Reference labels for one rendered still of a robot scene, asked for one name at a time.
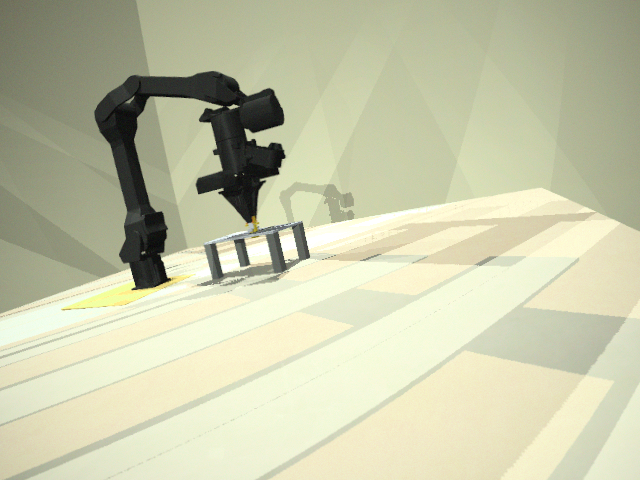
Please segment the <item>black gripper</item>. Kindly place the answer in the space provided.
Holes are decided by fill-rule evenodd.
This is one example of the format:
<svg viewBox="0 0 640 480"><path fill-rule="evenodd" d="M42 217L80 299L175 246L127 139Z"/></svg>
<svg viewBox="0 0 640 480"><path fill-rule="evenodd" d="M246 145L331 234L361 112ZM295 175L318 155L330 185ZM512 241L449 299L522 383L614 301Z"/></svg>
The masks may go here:
<svg viewBox="0 0 640 480"><path fill-rule="evenodd" d="M247 136L216 143L217 149L213 150L213 153L220 156L223 170L198 178L195 185L198 194L223 188L224 191L218 192L219 195L222 194L245 221L251 223L252 216L256 219L259 190L267 181L260 180L277 176L279 171L278 167L269 169L251 163L249 166L240 167L240 149L244 138L247 139Z"/></svg>

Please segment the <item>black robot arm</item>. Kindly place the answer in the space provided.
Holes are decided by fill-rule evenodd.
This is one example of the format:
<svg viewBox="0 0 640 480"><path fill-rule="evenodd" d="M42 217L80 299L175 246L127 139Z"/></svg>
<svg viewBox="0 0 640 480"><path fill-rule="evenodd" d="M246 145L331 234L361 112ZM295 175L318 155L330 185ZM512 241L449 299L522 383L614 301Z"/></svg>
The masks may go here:
<svg viewBox="0 0 640 480"><path fill-rule="evenodd" d="M154 288L170 281L164 261L158 253L165 253L167 237L162 211L151 206L145 188L134 142L137 118L150 96L195 98L218 106L205 108L199 122L211 122L215 142L246 136L245 129L255 133L284 124L284 112L274 89L265 89L246 96L239 83L221 72L200 72L189 77L130 76L110 91L94 111L99 132L109 142L120 187L127 208L124 223L126 240L119 256L129 263L135 287L132 290ZM127 103L129 99L134 99ZM228 106L240 107L229 109ZM245 128L245 129L244 129ZM285 158L282 144L256 145L256 140L244 138L240 149L240 167L249 163L265 168L281 168ZM249 160L249 162L248 162ZM145 251L146 253L141 254Z"/></svg>

